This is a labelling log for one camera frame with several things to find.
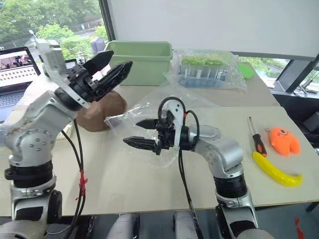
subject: white wall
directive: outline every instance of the white wall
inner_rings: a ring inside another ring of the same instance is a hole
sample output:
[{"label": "white wall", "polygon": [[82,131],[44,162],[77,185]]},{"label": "white wall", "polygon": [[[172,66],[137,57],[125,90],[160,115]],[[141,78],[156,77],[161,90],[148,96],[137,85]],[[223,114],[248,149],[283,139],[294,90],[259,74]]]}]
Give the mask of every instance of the white wall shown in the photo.
[{"label": "white wall", "polygon": [[117,40],[316,57],[319,0],[109,0]]}]

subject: clear plastic bag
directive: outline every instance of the clear plastic bag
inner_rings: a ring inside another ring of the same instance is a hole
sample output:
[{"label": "clear plastic bag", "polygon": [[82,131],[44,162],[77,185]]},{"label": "clear plastic bag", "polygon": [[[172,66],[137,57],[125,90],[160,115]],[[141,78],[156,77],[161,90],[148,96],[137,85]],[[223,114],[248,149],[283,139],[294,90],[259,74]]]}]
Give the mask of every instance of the clear plastic bag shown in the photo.
[{"label": "clear plastic bag", "polygon": [[187,88],[247,91],[237,58],[228,51],[174,50],[172,69],[166,78]]},{"label": "clear plastic bag", "polygon": [[141,136],[157,140],[158,132],[156,130],[144,129],[136,126],[136,123],[144,119],[157,119],[158,107],[162,100],[169,96],[180,98],[186,106],[186,110],[193,110],[201,107],[218,107],[212,101],[203,98],[187,88],[179,85],[164,84],[158,89],[150,92],[134,107],[122,115],[107,117],[105,123],[115,134],[115,139],[123,144],[123,150],[131,155],[130,158],[146,161],[152,166],[169,167],[177,159],[178,152],[171,148],[162,150],[161,154],[155,155],[152,151],[141,150],[126,145],[122,140],[130,136]]}]

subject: laptop keyboard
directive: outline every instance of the laptop keyboard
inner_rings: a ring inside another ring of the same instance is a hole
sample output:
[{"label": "laptop keyboard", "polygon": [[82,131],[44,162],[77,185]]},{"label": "laptop keyboard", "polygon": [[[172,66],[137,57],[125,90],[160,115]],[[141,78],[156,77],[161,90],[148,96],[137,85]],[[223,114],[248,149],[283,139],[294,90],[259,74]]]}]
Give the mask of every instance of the laptop keyboard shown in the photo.
[{"label": "laptop keyboard", "polygon": [[14,106],[22,98],[23,92],[0,97],[0,107]]}]

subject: brown sack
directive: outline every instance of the brown sack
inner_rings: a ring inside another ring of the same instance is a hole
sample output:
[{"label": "brown sack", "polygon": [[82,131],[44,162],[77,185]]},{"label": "brown sack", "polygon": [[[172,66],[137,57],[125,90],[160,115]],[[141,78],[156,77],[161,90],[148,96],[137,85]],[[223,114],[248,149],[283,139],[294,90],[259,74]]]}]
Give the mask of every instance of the brown sack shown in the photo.
[{"label": "brown sack", "polygon": [[108,129],[108,126],[104,123],[105,118],[123,114],[126,106],[126,101],[120,94],[111,91],[99,102],[92,102],[89,109],[80,109],[76,121],[87,131],[103,131]]}]

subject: orange plush toy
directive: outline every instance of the orange plush toy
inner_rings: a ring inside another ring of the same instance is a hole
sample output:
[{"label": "orange plush toy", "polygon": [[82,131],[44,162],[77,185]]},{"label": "orange plush toy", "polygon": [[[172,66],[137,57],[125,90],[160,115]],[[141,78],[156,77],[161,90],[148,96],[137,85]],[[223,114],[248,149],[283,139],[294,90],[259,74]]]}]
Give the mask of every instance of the orange plush toy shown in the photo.
[{"label": "orange plush toy", "polygon": [[281,155],[290,156],[300,153],[300,144],[298,139],[284,128],[273,128],[269,132],[269,142],[272,147]]}]

